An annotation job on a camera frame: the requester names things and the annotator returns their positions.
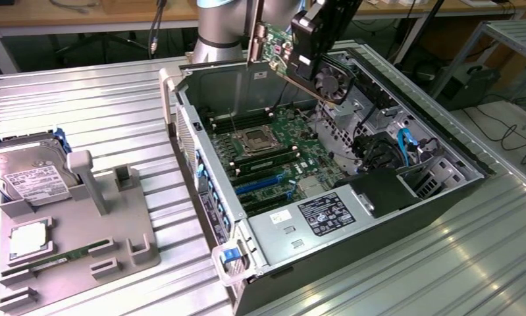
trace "motherboard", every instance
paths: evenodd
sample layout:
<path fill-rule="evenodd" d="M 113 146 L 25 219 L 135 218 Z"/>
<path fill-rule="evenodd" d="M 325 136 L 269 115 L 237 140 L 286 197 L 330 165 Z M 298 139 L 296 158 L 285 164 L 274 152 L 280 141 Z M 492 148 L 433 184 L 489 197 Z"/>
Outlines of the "motherboard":
<path fill-rule="evenodd" d="M 300 110 L 228 123 L 232 130 L 214 122 L 210 138 L 249 216 L 330 190 L 345 177 Z"/>

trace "power supply label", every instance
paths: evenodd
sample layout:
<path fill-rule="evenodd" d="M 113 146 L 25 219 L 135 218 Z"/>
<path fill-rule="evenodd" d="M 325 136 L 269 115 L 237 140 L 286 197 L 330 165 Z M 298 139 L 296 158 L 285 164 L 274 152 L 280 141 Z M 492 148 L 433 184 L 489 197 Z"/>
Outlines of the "power supply label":
<path fill-rule="evenodd" d="M 353 214 L 336 192 L 298 205 L 298 208 L 318 236 L 324 236 L 356 222 Z"/>
<path fill-rule="evenodd" d="M 218 244 L 222 245 L 228 241 L 228 234 L 218 219 L 218 210 L 209 192 L 200 194 L 202 205 L 205 206 L 205 212 L 209 215 L 210 226 L 217 237 Z"/>
<path fill-rule="evenodd" d="M 69 193 L 69 187 L 54 165 L 6 174 L 5 178 L 27 201 Z"/>

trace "hard drive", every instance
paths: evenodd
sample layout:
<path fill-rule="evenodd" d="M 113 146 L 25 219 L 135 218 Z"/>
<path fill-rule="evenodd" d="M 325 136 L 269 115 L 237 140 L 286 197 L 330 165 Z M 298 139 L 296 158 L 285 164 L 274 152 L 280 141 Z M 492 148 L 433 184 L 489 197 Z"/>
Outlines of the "hard drive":
<path fill-rule="evenodd" d="M 67 151 L 65 137 L 53 132 L 0 141 L 0 192 L 6 201 L 26 199 L 39 206 L 71 197 L 69 188 L 81 180 L 67 169 Z"/>

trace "wooden table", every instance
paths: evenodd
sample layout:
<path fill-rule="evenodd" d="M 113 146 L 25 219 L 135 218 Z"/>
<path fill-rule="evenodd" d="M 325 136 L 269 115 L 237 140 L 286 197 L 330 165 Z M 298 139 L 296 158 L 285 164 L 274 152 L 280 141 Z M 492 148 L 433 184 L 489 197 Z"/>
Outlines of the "wooden table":
<path fill-rule="evenodd" d="M 429 4 L 411 7 L 400 4 L 380 2 L 376 6 L 364 3 L 356 19 L 377 20 L 388 18 L 419 18 L 411 36 L 408 37 L 400 56 L 408 52 L 411 43 L 420 27 L 425 23 L 428 13 L 433 9 L 436 0 Z M 526 2 L 513 0 L 521 16 L 526 11 Z M 51 5 L 49 0 L 17 0 L 14 6 L 0 7 L 0 69 L 3 73 L 17 73 L 19 69 L 15 60 L 2 43 L 7 36 L 29 36 L 49 34 L 73 34 L 93 32 L 121 32 L 130 30 L 149 30 L 154 13 L 106 14 L 102 7 L 89 8 L 89 14 L 78 13 Z M 472 8 L 460 0 L 447 0 L 439 15 L 487 15 L 501 14 L 501 7 Z M 189 28 L 198 26 L 200 9 L 196 0 L 169 0 L 169 8 L 163 13 L 162 28 Z"/>

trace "metal table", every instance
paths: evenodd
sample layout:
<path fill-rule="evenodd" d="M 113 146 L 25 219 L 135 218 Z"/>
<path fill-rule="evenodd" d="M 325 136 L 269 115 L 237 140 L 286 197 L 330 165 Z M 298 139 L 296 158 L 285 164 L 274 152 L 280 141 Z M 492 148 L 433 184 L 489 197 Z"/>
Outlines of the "metal table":
<path fill-rule="evenodd" d="M 526 57 L 526 20 L 487 21 L 480 23 L 448 70 L 433 85 L 431 95 L 435 98 L 441 94 L 456 69 L 467 60 L 468 54 L 479 43 L 483 35 L 491 36 L 496 41 L 505 44 L 511 49 Z"/>
<path fill-rule="evenodd" d="M 526 314 L 526 179 L 365 45 L 357 47 L 499 175 L 427 229 L 254 315 Z M 95 173 L 141 171 L 162 263 L 29 315 L 232 315 L 163 130 L 165 59 L 2 76 L 0 136 L 58 123 Z"/>

